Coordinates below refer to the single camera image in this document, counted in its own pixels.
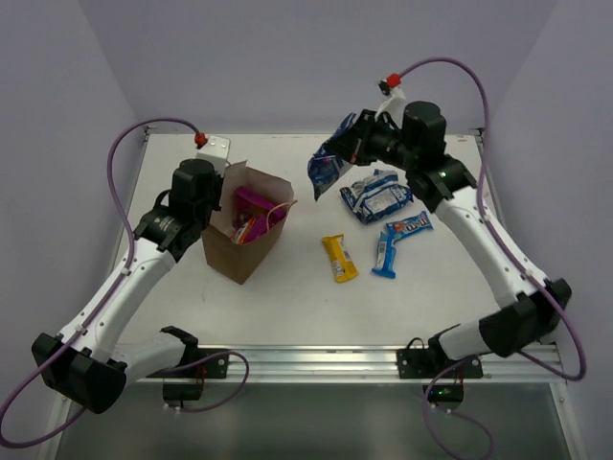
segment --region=brown bag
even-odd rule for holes
[[[235,190],[244,185],[273,203],[290,203],[294,198],[289,182],[246,165],[243,161],[226,169],[219,202],[221,211],[213,213],[209,226],[202,232],[207,264],[240,285],[247,281],[279,239],[291,204],[287,206],[285,217],[270,231],[247,244],[236,244],[232,241]]]

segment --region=yellow snack package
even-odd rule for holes
[[[344,243],[345,235],[334,235],[322,238],[322,243],[328,252],[329,261],[332,263],[332,273],[337,283],[345,283],[357,276],[357,269],[352,258],[347,252]]]

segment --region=white table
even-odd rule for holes
[[[327,134],[224,137],[231,140],[230,161],[248,160],[252,168],[291,181],[298,203],[283,234],[243,286],[208,267],[202,244],[194,244],[153,289],[125,329],[123,340],[144,339],[173,325],[202,343],[398,345],[497,310],[476,265],[434,216],[434,231],[397,245],[395,280],[371,273],[383,223],[360,223],[346,209],[338,189],[384,165],[353,168],[316,203],[307,160]],[[476,176],[480,156],[475,138],[451,135],[446,141],[447,151]],[[157,195],[170,187],[179,162],[193,152],[189,134],[150,136],[129,210],[134,225]],[[415,202],[385,221],[423,209]],[[344,284],[333,281],[321,244],[322,237],[339,233],[345,234],[360,272]]]

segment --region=blue and white package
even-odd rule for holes
[[[404,218],[398,222],[386,223],[385,228],[387,228],[387,233],[392,237],[394,242],[398,242],[406,237],[415,235],[421,230],[433,229],[432,223],[428,218],[428,213],[425,211],[421,211],[419,214],[412,216],[411,218]]]
[[[373,175],[343,187],[340,193],[362,223],[381,220],[413,201],[411,190],[398,184],[395,171],[375,170]]]
[[[379,242],[376,244],[376,264],[373,273],[385,278],[395,279],[396,273],[392,270],[395,256],[394,239],[391,235],[381,232]]]
[[[354,113],[350,113],[347,117],[345,117],[345,120],[341,122],[340,126],[336,129],[336,131],[334,131],[334,134],[331,135],[330,139],[340,136],[347,129],[352,127],[354,118]],[[315,201],[317,201],[319,197],[323,195],[324,192],[329,189],[334,182],[340,179],[341,176],[352,166],[353,165],[351,163],[341,160],[340,158],[328,153],[322,145],[308,160],[308,165],[306,166],[308,178],[313,184]]]

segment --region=pink package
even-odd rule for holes
[[[235,190],[235,228],[239,229],[247,224],[249,219],[255,218],[251,222],[251,228],[248,230],[248,235],[244,236],[244,243],[252,242],[256,238],[266,233],[266,219],[268,219],[269,228],[272,228],[280,220],[285,217],[285,209],[277,207],[275,203],[270,202],[254,191],[240,186]]]

